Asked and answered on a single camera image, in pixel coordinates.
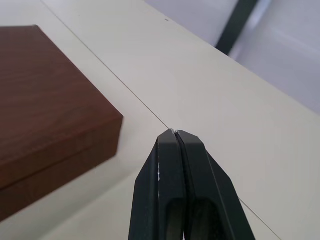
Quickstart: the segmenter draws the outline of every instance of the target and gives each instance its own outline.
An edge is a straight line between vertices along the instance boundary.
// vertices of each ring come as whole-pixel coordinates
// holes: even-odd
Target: table surface
[[[124,123],[116,157],[0,223],[1,239],[126,239],[135,176],[168,128],[205,143],[257,240],[320,234],[318,115],[142,0],[0,1],[1,26],[33,24]]]

